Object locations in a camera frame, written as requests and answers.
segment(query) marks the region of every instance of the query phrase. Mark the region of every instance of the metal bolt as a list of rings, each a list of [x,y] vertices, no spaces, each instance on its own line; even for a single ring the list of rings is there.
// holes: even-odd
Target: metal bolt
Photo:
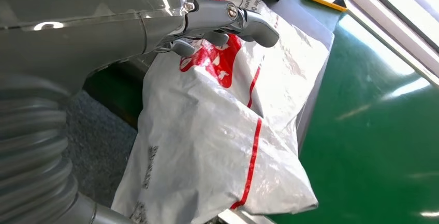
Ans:
[[[227,6],[227,13],[230,18],[234,19],[238,15],[238,10],[235,5],[229,4],[229,6]]]
[[[184,4],[184,8],[186,9],[186,11],[191,12],[192,10],[195,9],[195,4],[193,4],[193,3],[185,3]]]

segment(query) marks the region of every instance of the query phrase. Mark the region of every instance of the gray robotic arm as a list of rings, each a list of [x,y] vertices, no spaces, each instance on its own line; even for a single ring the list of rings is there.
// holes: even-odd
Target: gray robotic arm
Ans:
[[[258,14],[210,0],[0,0],[0,223],[132,223],[81,195],[62,105],[92,71],[227,33],[273,46]]]

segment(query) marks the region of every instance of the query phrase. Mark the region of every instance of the gray flexible hose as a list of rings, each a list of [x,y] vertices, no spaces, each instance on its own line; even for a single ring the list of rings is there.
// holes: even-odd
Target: gray flexible hose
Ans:
[[[132,223],[78,194],[61,157],[68,97],[42,79],[0,76],[0,223]]]

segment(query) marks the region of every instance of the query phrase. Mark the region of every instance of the white plastic bag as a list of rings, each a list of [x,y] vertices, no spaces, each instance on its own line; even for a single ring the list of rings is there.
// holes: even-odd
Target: white plastic bag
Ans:
[[[279,32],[272,48],[230,35],[190,58],[159,55],[143,83],[139,133],[112,209],[137,223],[201,224],[227,208],[297,213],[317,205],[297,157],[296,116],[325,46],[260,0]]]

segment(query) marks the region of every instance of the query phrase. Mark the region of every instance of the red stripe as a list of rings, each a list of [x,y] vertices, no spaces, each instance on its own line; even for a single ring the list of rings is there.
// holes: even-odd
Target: red stripe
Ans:
[[[247,181],[245,182],[244,194],[240,201],[235,202],[230,208],[234,210],[237,207],[243,206],[247,201],[248,193],[250,192],[250,186],[252,185],[253,171],[255,169],[256,155],[258,154],[258,142],[259,133],[262,126],[262,119],[258,118],[256,125],[255,137],[253,139],[252,157],[250,158],[250,166],[248,167]]]
[[[250,108],[252,106],[252,103],[253,103],[253,99],[252,99],[253,88],[255,87],[256,80],[258,80],[258,77],[259,77],[259,72],[260,72],[260,68],[262,65],[262,61],[259,64],[258,69],[256,70],[256,74],[255,74],[255,77],[253,77],[252,83],[250,84],[250,99],[248,100],[248,103],[247,103],[248,108]]]

